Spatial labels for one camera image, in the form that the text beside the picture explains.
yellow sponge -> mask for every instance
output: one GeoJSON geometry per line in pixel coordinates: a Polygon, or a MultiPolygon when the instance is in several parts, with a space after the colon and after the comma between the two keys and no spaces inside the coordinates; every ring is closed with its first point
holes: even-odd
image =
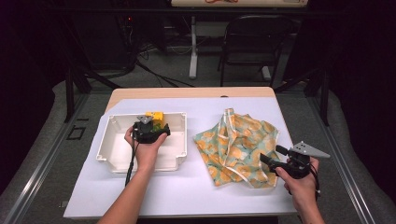
{"type": "Polygon", "coordinates": [[[146,112],[146,116],[152,116],[152,124],[154,125],[154,130],[157,131],[163,127],[163,112],[146,112]]]}

hand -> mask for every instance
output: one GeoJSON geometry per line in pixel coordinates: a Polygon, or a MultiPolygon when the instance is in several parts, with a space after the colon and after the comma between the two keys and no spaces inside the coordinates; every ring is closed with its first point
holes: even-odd
{"type": "Polygon", "coordinates": [[[157,160],[158,149],[165,141],[168,136],[166,133],[161,134],[157,141],[152,144],[139,144],[137,141],[134,142],[132,138],[133,127],[130,127],[124,136],[124,139],[132,146],[136,148],[136,160],[137,160],[137,172],[153,172],[155,168],[155,161],[157,160]]]}
{"type": "MultiPolygon", "coordinates": [[[[310,158],[311,164],[318,170],[319,162],[317,159],[310,158]]],[[[294,207],[298,212],[310,206],[317,206],[316,202],[316,181],[312,174],[302,178],[294,179],[281,167],[276,168],[276,173],[285,180],[285,189],[291,192],[294,207]]]]}

plastic tray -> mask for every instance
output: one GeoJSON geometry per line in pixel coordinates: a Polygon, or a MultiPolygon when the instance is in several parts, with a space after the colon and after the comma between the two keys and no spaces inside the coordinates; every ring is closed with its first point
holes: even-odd
{"type": "MultiPolygon", "coordinates": [[[[125,132],[138,121],[137,116],[111,115],[105,128],[96,160],[107,163],[113,173],[127,173],[132,149],[124,140],[125,132]]],[[[163,113],[163,122],[168,123],[171,135],[161,145],[155,163],[155,171],[175,171],[187,158],[186,113],[163,113]]],[[[134,171],[138,164],[134,161],[134,171]]]]}

floral cloth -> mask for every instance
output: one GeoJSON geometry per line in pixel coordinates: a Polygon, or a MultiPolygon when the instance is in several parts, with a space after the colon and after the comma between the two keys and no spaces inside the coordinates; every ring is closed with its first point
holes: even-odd
{"type": "Polygon", "coordinates": [[[194,142],[216,186],[246,181],[253,188],[270,188],[277,177],[260,162],[260,154],[278,159],[279,131],[266,121],[226,109],[219,123],[194,136],[194,142]]]}

crumpled cloth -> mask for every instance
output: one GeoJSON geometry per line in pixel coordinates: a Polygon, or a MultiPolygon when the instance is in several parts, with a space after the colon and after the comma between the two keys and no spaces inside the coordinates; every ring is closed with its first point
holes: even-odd
{"type": "Polygon", "coordinates": [[[276,175],[268,166],[262,167],[260,154],[279,159],[275,153],[278,135],[272,124],[228,108],[215,127],[193,140],[216,186],[244,180],[258,189],[276,185],[276,175]]]}

